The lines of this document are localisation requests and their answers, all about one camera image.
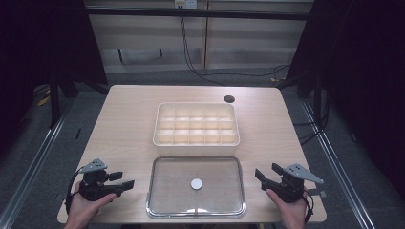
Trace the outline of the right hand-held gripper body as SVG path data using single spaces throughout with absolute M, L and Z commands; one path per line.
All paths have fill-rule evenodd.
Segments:
M 293 203 L 299 200 L 305 191 L 304 181 L 308 180 L 317 184 L 323 184 L 324 180 L 302 165 L 295 163 L 284 168 L 284 174 L 280 182 L 273 181 L 269 178 L 268 188 L 274 191 L 279 198 L 286 203 Z

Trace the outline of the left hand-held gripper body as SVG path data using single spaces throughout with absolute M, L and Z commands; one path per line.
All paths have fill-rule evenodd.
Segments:
M 121 185 L 105 185 L 106 181 L 110 181 L 107 168 L 108 166 L 100 158 L 95 158 L 80 168 L 78 172 L 83 175 L 83 178 L 79 183 L 79 194 L 89 201 L 99 200 L 109 194 L 120 197 Z

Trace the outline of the clear lid with white knob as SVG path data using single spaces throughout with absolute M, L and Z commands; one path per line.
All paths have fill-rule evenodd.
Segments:
M 242 168 L 233 156 L 161 156 L 152 168 L 146 212 L 155 219 L 224 219 L 245 213 Z

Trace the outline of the white divided storage box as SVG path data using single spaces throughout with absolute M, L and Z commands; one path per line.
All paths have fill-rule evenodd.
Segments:
M 233 156 L 240 143 L 234 106 L 161 103 L 153 143 L 161 156 Z

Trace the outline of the person's right hand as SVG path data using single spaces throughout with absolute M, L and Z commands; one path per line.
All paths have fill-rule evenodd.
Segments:
M 278 207 L 281 215 L 281 222 L 286 229 L 305 229 L 307 204 L 303 199 L 297 200 L 293 203 L 286 203 L 270 189 L 266 189 L 266 194 Z

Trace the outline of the person's left hand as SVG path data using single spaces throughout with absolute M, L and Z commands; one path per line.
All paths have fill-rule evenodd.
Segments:
M 89 201 L 78 193 L 79 183 L 75 185 L 75 194 L 64 229 L 85 229 L 98 211 L 106 204 L 112 202 L 117 195 L 109 194 L 99 200 Z

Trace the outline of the black metal stand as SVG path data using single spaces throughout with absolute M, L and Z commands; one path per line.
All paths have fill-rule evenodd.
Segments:
M 314 120 L 317 124 L 321 123 L 321 101 L 322 101 L 322 81 L 318 73 L 308 71 L 292 74 L 289 73 L 286 80 L 277 85 L 276 88 L 283 90 L 287 87 L 296 86 L 299 98 L 308 98 L 313 94 Z
M 52 129 L 61 117 L 59 91 L 62 91 L 68 98 L 76 97 L 78 90 L 75 86 L 74 78 L 66 72 L 53 71 L 50 75 L 50 99 L 52 108 L 52 119 L 50 128 Z

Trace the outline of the black curtain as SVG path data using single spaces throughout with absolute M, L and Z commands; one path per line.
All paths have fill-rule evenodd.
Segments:
M 287 80 L 320 84 L 405 200 L 405 0 L 313 0 Z
M 84 0 L 0 0 L 0 156 L 8 153 L 36 87 L 107 83 Z

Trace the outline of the black horizontal bar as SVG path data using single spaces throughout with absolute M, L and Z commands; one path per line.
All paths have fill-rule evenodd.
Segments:
M 190 10 L 190 9 L 149 9 L 149 8 L 108 8 L 87 7 L 89 14 L 98 15 L 134 15 L 134 16 L 173 16 L 204 18 L 268 19 L 307 21 L 314 18 L 310 13 L 266 12 L 246 10 Z

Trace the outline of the metal floor rail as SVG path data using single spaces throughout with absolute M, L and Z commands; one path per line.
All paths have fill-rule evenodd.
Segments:
M 73 107 L 74 102 L 70 101 L 60 118 L 57 119 L 54 126 L 47 132 L 46 137 L 41 143 L 33 162 L 28 167 L 26 174 L 18 184 L 15 193 L 11 196 L 5 210 L 0 215 L 0 229 L 11 229 L 17 218 L 40 170 L 42 169 L 50 151 L 64 125 L 67 114 Z
M 309 120 L 309 124 L 317 137 L 317 141 L 326 155 L 339 186 L 341 187 L 350 207 L 352 208 L 360 227 L 362 229 L 377 229 L 363 201 L 355 191 L 352 182 L 349 179 L 334 148 L 332 147 L 327 134 L 318 124 L 315 123 L 315 112 L 306 99 L 302 102 L 302 107 L 307 119 Z

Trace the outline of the white wall outlet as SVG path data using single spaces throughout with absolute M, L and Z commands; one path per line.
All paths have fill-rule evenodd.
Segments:
M 176 9 L 191 9 L 195 10 L 198 7 L 197 0 L 174 0 Z

